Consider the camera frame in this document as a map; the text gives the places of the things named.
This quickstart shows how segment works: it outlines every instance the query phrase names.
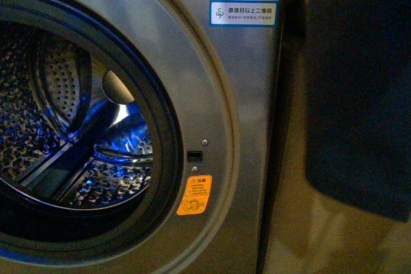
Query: dark fabric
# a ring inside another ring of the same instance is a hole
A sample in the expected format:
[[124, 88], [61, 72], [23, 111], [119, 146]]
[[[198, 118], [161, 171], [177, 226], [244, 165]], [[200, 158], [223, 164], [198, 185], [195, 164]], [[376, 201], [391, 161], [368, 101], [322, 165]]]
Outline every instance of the dark fabric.
[[310, 0], [307, 178], [406, 221], [411, 210], [411, 0]]

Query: stainless steel drum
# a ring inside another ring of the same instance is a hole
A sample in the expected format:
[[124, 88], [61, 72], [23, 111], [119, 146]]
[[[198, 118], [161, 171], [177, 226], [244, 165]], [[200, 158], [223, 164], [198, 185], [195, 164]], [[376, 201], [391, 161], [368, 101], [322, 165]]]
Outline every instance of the stainless steel drum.
[[0, 22], [0, 33], [1, 181], [71, 210], [139, 196], [152, 175], [152, 142], [135, 101], [111, 102], [127, 91], [105, 82], [112, 71], [44, 30]]

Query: warning label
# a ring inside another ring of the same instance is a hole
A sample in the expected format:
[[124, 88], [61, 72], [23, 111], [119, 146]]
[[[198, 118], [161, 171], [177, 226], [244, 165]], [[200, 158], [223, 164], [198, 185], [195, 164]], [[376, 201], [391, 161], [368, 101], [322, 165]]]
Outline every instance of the warning label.
[[211, 175], [189, 177], [177, 214], [192, 215], [203, 213], [206, 210], [210, 197], [212, 182], [213, 177]]

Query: washing machine drum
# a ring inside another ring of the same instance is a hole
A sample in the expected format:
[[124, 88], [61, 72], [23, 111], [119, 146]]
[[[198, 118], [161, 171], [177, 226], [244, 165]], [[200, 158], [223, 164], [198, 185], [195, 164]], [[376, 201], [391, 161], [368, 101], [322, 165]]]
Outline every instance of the washing machine drum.
[[179, 184], [179, 132], [161, 83], [90, 15], [57, 1], [4, 1], [0, 232], [27, 250], [138, 241]]

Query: front-loading washing machine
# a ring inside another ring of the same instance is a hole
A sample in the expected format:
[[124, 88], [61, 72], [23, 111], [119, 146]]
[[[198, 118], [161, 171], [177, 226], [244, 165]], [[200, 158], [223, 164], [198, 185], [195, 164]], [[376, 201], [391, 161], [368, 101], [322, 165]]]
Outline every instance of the front-loading washing machine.
[[0, 0], [0, 272], [255, 273], [282, 0]]

